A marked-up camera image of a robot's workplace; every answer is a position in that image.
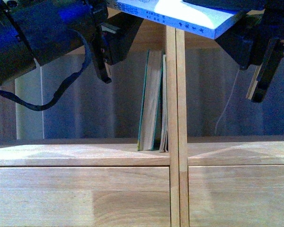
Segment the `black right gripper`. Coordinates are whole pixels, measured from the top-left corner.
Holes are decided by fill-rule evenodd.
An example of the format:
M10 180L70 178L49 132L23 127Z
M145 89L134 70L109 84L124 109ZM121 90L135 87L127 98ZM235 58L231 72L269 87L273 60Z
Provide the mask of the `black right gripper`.
M256 66L247 99L261 103L284 58L284 0L267 0L264 13L243 17L215 41L241 70Z

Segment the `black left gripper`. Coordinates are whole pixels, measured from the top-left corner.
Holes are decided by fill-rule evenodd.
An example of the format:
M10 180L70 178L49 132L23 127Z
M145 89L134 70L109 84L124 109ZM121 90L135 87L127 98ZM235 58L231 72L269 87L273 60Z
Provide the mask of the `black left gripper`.
M111 83L110 65L123 61L143 18L127 13L109 17L104 0L6 0L5 12L43 66L86 40L96 74Z

